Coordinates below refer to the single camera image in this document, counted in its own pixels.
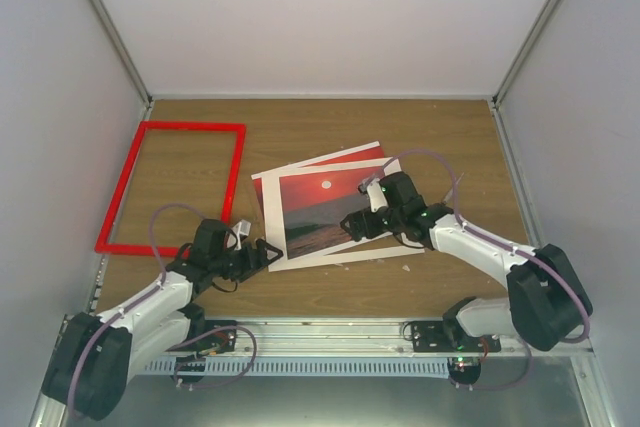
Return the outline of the red photo frame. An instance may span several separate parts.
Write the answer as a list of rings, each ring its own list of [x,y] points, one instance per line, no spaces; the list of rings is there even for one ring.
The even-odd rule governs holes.
[[[142,121],[116,184],[95,251],[151,256],[149,219],[159,207],[188,204],[229,223],[246,126]]]

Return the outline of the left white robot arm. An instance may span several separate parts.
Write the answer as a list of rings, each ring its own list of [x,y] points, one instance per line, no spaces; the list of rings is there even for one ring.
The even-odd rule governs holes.
[[[222,221],[203,220],[193,241],[145,289],[110,310],[68,321],[42,394],[74,413],[104,419],[128,383],[161,353],[203,345],[205,314],[195,301],[216,279],[239,285],[283,255],[264,239],[250,242]]]

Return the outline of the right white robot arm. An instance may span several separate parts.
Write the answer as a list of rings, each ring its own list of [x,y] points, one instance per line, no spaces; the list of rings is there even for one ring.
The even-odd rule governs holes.
[[[539,351],[580,343],[589,335],[592,303],[568,256],[547,244],[510,242],[457,215],[428,205],[404,172],[375,179],[359,191],[369,201],[340,223],[359,242],[390,234],[405,246],[451,255],[500,283],[500,299],[468,297],[442,316],[443,340],[464,352],[484,336],[517,336]]]

